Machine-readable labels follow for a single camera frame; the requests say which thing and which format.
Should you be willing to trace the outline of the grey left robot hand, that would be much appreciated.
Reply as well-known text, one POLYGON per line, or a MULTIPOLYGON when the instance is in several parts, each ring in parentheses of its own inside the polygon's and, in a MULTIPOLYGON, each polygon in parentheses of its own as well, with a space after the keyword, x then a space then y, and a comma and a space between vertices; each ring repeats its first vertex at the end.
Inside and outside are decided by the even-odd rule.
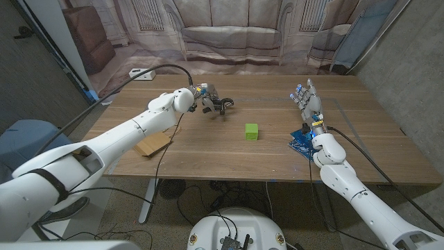
POLYGON ((193 85, 190 90, 194 95, 193 110, 196 109, 198 100, 200 99, 203 105, 203 113, 219 111, 221 115, 225 114, 225 107, 222 100, 219 99, 218 93, 214 85, 209 83, 201 83, 193 85))

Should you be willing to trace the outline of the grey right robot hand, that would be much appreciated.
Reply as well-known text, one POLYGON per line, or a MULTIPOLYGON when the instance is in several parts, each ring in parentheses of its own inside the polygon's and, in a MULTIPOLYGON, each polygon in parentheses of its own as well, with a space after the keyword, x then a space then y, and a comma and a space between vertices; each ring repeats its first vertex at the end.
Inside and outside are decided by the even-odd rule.
POLYGON ((307 79, 306 87, 298 84, 296 92, 291 93, 290 98, 301 111, 303 131, 307 132, 309 128, 313 138, 326 133, 321 98, 317 95, 316 88, 310 78, 307 79))

